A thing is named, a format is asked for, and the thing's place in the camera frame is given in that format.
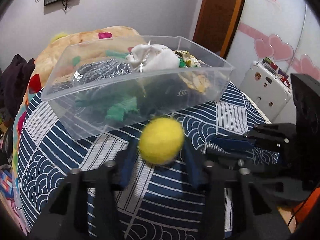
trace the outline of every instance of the pink heart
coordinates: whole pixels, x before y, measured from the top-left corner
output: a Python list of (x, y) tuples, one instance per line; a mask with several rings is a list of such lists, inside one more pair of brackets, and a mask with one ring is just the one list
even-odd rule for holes
[(253, 45), (258, 58), (271, 57), (274, 53), (273, 47), (264, 43), (262, 39), (254, 40)]
[(320, 78), (319, 68), (313, 65), (310, 57), (306, 54), (303, 54), (300, 58), (300, 65), (303, 74), (308, 74), (313, 77), (315, 80)]
[(112, 34), (111, 33), (99, 33), (98, 37), (99, 37), (99, 39), (112, 38)]
[(274, 61), (285, 61), (293, 57), (293, 48), (288, 43), (283, 43), (278, 35), (271, 34), (269, 44), (275, 51), (273, 54)]

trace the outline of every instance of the metal bolt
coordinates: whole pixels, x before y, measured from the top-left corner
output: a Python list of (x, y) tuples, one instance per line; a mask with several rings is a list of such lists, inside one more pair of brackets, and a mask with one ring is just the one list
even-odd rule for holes
[(238, 160), (238, 166), (239, 167), (243, 167), (243, 165), (244, 165), (244, 160), (243, 159), (239, 159)]
[(106, 165), (107, 167), (113, 167), (113, 166), (116, 166), (116, 161), (114, 160), (107, 161), (104, 165)]
[(250, 174), (250, 170), (248, 168), (241, 168), (239, 169), (239, 172), (242, 174), (242, 175), (248, 175)]
[(205, 161), (204, 162), (204, 166), (208, 167), (208, 168), (211, 168), (214, 166), (214, 162), (213, 161)]
[(73, 168), (71, 170), (71, 174), (74, 174), (74, 175), (78, 174), (79, 172), (80, 172), (80, 170), (78, 168)]

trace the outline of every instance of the clear plastic storage bin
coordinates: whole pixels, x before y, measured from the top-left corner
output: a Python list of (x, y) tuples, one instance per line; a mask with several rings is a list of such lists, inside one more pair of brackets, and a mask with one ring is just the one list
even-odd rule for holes
[[(186, 50), (205, 65), (131, 72), (74, 85), (73, 75), (81, 65), (106, 60), (110, 54), (123, 57), (132, 47), (148, 42), (163, 44), (172, 50)], [(229, 83), (232, 70), (224, 59), (183, 37), (109, 38), (68, 46), (55, 65), (41, 99), (49, 102), (63, 126), (77, 140), (217, 101)]]

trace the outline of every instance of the striped pattern patch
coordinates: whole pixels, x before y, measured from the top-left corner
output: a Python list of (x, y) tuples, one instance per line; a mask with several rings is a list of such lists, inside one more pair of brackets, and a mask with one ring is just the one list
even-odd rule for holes
[[(142, 122), (99, 136), (74, 141), (53, 113), (41, 102), (41, 91), (31, 100), (19, 143), (18, 181), (24, 213), (30, 227), (47, 199), (72, 168), (98, 168), (139, 138)], [(181, 122), (195, 148), (216, 134), (243, 134), (266, 121), (243, 93), (230, 83), (219, 102), (206, 102), (169, 114)], [(275, 163), (278, 154), (255, 148), (248, 152), (256, 164)], [(88, 191), (88, 224), (92, 224), (95, 190)], [(137, 157), (131, 181), (115, 193), (126, 238), (195, 239), (204, 208), (204, 196), (193, 190), (181, 154), (169, 166), (149, 166)], [(232, 192), (225, 189), (225, 236), (232, 231)]]

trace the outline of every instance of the yellow ball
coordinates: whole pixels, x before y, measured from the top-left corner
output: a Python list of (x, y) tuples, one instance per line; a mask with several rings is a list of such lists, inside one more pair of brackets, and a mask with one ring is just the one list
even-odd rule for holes
[(138, 146), (144, 160), (153, 164), (165, 164), (178, 154), (183, 141), (181, 124), (173, 119), (160, 117), (146, 125)]

